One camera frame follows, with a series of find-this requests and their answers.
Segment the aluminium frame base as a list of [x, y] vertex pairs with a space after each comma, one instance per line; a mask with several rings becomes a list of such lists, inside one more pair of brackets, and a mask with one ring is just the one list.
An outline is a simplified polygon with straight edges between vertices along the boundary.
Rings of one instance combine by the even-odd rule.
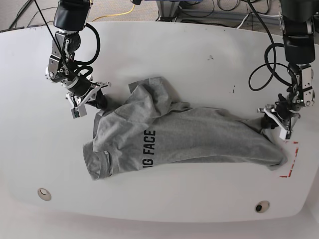
[[258, 23], [248, 0], [157, 0], [157, 21], [241, 28]]

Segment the grey t-shirt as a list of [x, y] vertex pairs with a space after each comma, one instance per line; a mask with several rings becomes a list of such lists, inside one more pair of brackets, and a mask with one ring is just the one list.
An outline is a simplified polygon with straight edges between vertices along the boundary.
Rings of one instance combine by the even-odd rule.
[[93, 180], [171, 163], [254, 163], [276, 170], [287, 162], [261, 119], [180, 101], [163, 77], [129, 84], [119, 103], [109, 95], [96, 114], [83, 157]]

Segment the red tape rectangle marking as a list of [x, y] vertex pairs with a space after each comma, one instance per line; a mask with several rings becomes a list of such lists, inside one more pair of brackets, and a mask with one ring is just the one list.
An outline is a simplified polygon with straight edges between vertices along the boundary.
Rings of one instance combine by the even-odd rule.
[[298, 156], [299, 143], [297, 141], [284, 140], [281, 144], [281, 149], [287, 157], [287, 162], [276, 171], [276, 175], [279, 178], [290, 178]]

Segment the right table grommet hole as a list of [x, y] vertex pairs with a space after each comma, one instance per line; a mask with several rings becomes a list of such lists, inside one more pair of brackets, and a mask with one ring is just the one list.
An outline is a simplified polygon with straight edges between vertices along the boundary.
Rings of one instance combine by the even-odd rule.
[[256, 206], [255, 206], [255, 212], [256, 213], [264, 213], [266, 212], [270, 207], [270, 202], [269, 201], [260, 201]]

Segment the left table grommet hole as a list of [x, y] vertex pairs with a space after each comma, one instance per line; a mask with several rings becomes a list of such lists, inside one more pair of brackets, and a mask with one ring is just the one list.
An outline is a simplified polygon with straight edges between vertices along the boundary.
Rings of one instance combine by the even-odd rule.
[[39, 188], [37, 194], [44, 201], [50, 201], [52, 199], [50, 192], [44, 188]]

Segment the table grommet hole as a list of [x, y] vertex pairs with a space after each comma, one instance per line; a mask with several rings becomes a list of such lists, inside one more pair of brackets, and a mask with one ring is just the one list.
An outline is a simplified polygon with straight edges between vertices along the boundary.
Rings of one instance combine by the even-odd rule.
[[256, 206], [255, 206], [255, 212], [256, 213], [264, 213], [266, 212], [270, 207], [270, 202], [269, 201], [260, 201]]
[[44, 201], [50, 201], [52, 199], [50, 192], [44, 188], [39, 188], [37, 194]]

